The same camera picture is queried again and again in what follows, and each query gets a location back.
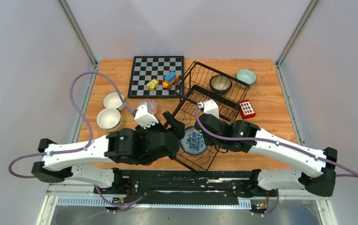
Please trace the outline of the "white blue rose bowl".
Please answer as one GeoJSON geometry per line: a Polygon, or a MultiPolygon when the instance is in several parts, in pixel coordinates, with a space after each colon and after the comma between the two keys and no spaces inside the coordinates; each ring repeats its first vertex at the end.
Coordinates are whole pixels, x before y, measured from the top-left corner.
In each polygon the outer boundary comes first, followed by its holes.
{"type": "Polygon", "coordinates": [[[181,149],[190,156],[202,155],[207,150],[202,133],[194,126],[185,129],[184,138],[180,139],[179,144],[181,149]]]}

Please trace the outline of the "blue white geometric bowl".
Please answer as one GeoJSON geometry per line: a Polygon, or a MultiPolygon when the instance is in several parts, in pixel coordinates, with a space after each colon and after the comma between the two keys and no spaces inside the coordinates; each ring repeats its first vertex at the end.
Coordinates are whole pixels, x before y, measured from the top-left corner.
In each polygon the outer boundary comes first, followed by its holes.
{"type": "Polygon", "coordinates": [[[157,102],[154,99],[151,98],[145,98],[138,102],[137,107],[139,108],[141,105],[146,104],[148,106],[149,113],[155,115],[158,111],[157,102]]]}

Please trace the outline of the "black patterned rim bowl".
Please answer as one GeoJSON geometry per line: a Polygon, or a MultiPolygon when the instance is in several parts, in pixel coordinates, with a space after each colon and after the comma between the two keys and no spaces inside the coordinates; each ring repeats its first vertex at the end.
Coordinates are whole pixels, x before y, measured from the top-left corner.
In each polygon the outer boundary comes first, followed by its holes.
{"type": "Polygon", "coordinates": [[[232,82],[231,79],[224,75],[215,75],[213,76],[209,81],[210,88],[223,90],[223,89],[231,89],[232,88],[232,82]]]}

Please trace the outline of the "black wire dish rack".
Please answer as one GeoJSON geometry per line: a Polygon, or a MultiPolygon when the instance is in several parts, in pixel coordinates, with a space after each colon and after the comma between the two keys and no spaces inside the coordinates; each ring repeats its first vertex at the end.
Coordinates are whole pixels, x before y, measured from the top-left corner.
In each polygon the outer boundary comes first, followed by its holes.
{"type": "Polygon", "coordinates": [[[177,92],[179,104],[172,116],[190,127],[196,122],[196,105],[207,100],[217,103],[220,120],[232,124],[239,114],[239,102],[245,100],[250,85],[232,75],[194,61],[185,72],[180,87],[182,90],[177,92]]]}

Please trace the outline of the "beige floral bowl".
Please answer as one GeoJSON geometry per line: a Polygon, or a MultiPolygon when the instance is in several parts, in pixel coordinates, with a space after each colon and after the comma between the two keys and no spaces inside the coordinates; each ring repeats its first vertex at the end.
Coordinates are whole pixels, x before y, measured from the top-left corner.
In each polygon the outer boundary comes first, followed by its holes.
{"type": "Polygon", "coordinates": [[[106,132],[114,132],[114,131],[117,131],[120,127],[121,127],[121,124],[118,124],[118,125],[116,125],[114,127],[111,127],[111,128],[102,128],[101,127],[101,129],[103,131],[106,131],[106,132]]]}
{"type": "Polygon", "coordinates": [[[102,128],[112,128],[121,123],[121,114],[117,109],[105,108],[97,115],[97,124],[102,128]]]}

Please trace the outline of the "teal white dotted bowl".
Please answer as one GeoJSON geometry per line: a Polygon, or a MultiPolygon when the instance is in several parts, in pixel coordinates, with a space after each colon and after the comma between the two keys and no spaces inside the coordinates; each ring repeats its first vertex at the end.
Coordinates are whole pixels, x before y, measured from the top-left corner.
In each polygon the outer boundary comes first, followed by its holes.
{"type": "Polygon", "coordinates": [[[119,94],[117,92],[112,92],[104,97],[103,106],[105,108],[114,108],[121,111],[124,108],[121,98],[123,100],[125,99],[125,97],[122,94],[121,97],[119,97],[119,94]]]}

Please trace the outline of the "white grid pattern bowl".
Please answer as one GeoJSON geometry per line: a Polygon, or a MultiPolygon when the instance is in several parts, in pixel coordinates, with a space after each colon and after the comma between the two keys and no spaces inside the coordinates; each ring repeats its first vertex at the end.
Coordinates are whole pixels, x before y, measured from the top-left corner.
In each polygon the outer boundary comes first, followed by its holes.
{"type": "Polygon", "coordinates": [[[249,85],[253,85],[257,81],[256,73],[250,69],[240,69],[236,72],[236,78],[249,85]]]}

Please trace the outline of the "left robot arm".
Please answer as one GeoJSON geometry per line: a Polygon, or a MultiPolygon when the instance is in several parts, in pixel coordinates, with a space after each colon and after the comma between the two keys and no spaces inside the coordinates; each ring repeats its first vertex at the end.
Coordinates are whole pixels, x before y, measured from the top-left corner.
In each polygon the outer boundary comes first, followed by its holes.
{"type": "Polygon", "coordinates": [[[120,193],[124,187],[123,179],[92,167],[90,163],[150,165],[160,158],[174,159],[179,141],[185,135],[185,125],[168,111],[163,116],[170,128],[165,128],[153,114],[136,110],[138,126],[135,129],[122,128],[91,143],[57,144],[44,138],[38,147],[43,154],[42,161],[33,164],[31,173],[45,183],[73,179],[107,188],[113,194],[120,193]]]}

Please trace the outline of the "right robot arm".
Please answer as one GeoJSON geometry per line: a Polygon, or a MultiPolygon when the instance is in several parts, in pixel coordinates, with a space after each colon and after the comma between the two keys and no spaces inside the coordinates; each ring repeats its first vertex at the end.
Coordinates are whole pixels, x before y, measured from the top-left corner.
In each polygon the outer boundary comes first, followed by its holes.
{"type": "Polygon", "coordinates": [[[305,189],[322,197],[333,195],[336,184],[334,163],[337,162],[334,148],[307,148],[245,120],[228,125],[211,114],[199,116],[194,126],[202,133],[207,146],[263,155],[291,166],[285,170],[252,170],[248,189],[253,195],[272,189],[305,189]]]}

